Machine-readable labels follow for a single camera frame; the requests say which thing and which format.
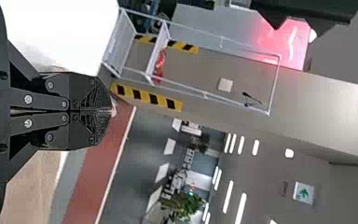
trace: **ceiling light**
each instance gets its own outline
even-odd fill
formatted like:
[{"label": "ceiling light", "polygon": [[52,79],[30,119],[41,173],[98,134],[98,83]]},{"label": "ceiling light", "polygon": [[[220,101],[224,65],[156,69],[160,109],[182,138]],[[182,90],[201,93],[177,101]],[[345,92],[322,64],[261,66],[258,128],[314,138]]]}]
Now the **ceiling light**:
[{"label": "ceiling light", "polygon": [[243,211],[245,210],[247,195],[243,193],[241,195],[240,206],[238,206],[237,217],[235,218],[235,224],[241,224]]},{"label": "ceiling light", "polygon": [[258,152],[258,145],[260,145],[260,142],[256,139],[255,140],[255,143],[254,143],[254,148],[252,150],[252,155],[257,155],[257,152]]},{"label": "ceiling light", "polygon": [[242,154],[243,143],[245,143],[245,137],[241,136],[240,145],[238,146],[238,154]]},{"label": "ceiling light", "polygon": [[213,174],[212,184],[215,184],[215,183],[216,183],[217,173],[219,173],[219,167],[218,167],[218,166],[216,166],[216,168],[214,168],[214,174]]},{"label": "ceiling light", "polygon": [[228,210],[229,200],[231,199],[232,188],[234,187],[234,182],[232,180],[229,181],[228,189],[226,193],[225,203],[223,204],[223,213],[226,214]]},{"label": "ceiling light", "polygon": [[231,147],[229,148],[229,153],[230,154],[232,154],[232,152],[234,151],[235,141],[237,141],[237,135],[236,134],[234,134],[232,136]]},{"label": "ceiling light", "polygon": [[313,29],[310,29],[310,39],[308,42],[312,43],[312,41],[314,41],[317,37],[318,35],[316,34],[316,32]]},{"label": "ceiling light", "polygon": [[211,219],[211,213],[208,213],[206,216],[205,224],[209,224],[209,220]]},{"label": "ceiling light", "polygon": [[222,170],[219,169],[219,172],[217,172],[217,179],[216,179],[216,184],[214,185],[214,190],[217,190],[219,188],[221,177],[222,177]]},{"label": "ceiling light", "polygon": [[284,151],[284,156],[288,159],[292,159],[295,156],[295,152],[292,149],[287,148],[286,151]]},{"label": "ceiling light", "polygon": [[205,221],[205,220],[206,220],[206,216],[207,216],[207,214],[208,214],[208,210],[209,210],[209,204],[206,203],[206,204],[205,204],[204,214],[202,215],[202,221]]},{"label": "ceiling light", "polygon": [[228,136],[227,136],[226,146],[225,146],[225,153],[227,153],[227,151],[228,151],[228,145],[229,145],[230,140],[231,140],[231,133],[229,133]]}]

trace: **screw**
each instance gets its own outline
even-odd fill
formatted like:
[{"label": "screw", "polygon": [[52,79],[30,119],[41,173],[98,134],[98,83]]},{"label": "screw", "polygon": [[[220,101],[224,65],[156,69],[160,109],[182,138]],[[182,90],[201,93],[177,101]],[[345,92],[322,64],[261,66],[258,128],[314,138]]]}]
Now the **screw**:
[{"label": "screw", "polygon": [[31,128],[32,127],[32,121],[30,119],[26,119],[24,121],[25,128]]},{"label": "screw", "polygon": [[27,105],[31,104],[33,100],[34,100],[34,99],[32,98],[31,95],[26,95],[26,96],[24,97],[24,101],[25,101],[25,103],[26,103]]},{"label": "screw", "polygon": [[0,78],[1,78],[2,80],[7,80],[7,79],[8,79],[8,74],[7,74],[7,72],[5,72],[5,71],[0,71]]},{"label": "screw", "polygon": [[74,107],[78,107],[79,106],[79,102],[77,100],[74,100]]},{"label": "screw", "polygon": [[0,144],[0,152],[5,153],[7,151],[7,145],[6,144]]},{"label": "screw", "polygon": [[52,133],[49,133],[48,136],[46,136],[46,139],[48,140],[48,142],[52,142],[54,139],[54,135]]},{"label": "screw", "polygon": [[91,86],[95,85],[95,80],[94,80],[94,78],[90,78],[90,79],[89,79],[89,84],[90,84]]},{"label": "screw", "polygon": [[48,88],[52,90],[54,88],[54,83],[48,82]]}]

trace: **green exit sign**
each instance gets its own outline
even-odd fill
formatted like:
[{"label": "green exit sign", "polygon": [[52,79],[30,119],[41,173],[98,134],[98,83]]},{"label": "green exit sign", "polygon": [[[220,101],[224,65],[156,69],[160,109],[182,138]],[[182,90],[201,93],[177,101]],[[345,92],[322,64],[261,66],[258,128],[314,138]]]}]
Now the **green exit sign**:
[{"label": "green exit sign", "polygon": [[315,187],[296,182],[293,199],[302,203],[313,205]]}]

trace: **green plant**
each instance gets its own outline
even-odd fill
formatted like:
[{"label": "green plant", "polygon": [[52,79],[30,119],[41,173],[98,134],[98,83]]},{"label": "green plant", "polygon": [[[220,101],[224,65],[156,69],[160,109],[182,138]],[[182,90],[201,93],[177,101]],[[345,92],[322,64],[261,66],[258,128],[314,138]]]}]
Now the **green plant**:
[{"label": "green plant", "polygon": [[162,199],[162,205],[172,209],[170,220],[176,222],[179,220],[190,221],[191,215],[194,215],[204,204],[205,201],[197,194],[187,194],[181,192],[175,194],[170,200]]}]

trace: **yellow and black striped edge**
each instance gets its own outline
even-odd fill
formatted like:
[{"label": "yellow and black striped edge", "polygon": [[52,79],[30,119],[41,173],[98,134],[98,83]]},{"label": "yellow and black striped edge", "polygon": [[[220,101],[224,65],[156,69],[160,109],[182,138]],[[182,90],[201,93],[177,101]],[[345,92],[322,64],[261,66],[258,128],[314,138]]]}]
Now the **yellow and black striped edge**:
[{"label": "yellow and black striped edge", "polygon": [[182,112],[182,101],[178,101],[160,94],[151,93],[149,91],[140,90],[118,83],[112,83],[110,90],[124,97],[140,100],[151,105],[159,105],[162,108],[172,109],[176,112]]},{"label": "yellow and black striped edge", "polygon": [[[135,40],[142,43],[155,44],[157,41],[157,37],[152,35],[136,35]],[[182,52],[191,53],[191,54],[198,54],[200,49],[200,47],[198,46],[190,45],[187,44],[186,42],[176,41],[176,40],[168,41],[168,48],[177,49]]]}]

